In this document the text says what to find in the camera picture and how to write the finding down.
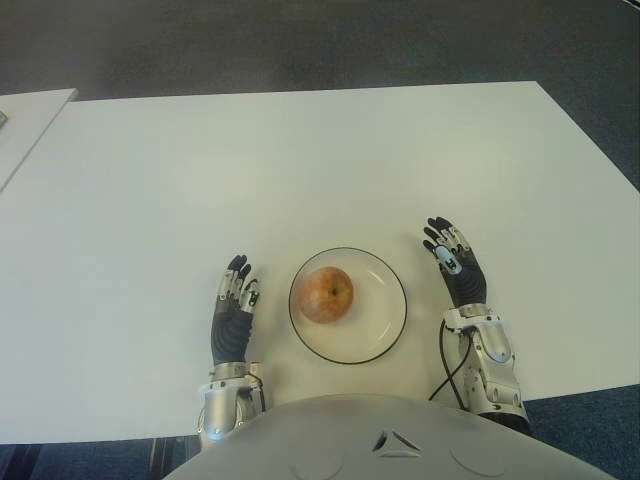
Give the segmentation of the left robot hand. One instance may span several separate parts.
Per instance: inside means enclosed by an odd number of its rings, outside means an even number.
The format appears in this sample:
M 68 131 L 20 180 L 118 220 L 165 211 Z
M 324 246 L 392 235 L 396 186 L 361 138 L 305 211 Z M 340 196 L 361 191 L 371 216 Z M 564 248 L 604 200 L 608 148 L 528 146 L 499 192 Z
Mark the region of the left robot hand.
M 251 270 L 247 256 L 236 255 L 220 280 L 210 334 L 214 367 L 246 361 L 254 311 L 260 298 L 258 280 L 248 280 Z

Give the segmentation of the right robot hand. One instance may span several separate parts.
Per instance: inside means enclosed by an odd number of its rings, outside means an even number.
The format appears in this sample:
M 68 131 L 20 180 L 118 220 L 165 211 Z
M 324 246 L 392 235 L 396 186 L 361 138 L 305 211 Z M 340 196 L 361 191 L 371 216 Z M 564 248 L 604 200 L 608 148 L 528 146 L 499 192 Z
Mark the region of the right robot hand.
M 447 219 L 435 217 L 427 219 L 424 233 L 423 245 L 438 263 L 453 306 L 485 304 L 486 279 L 462 232 Z

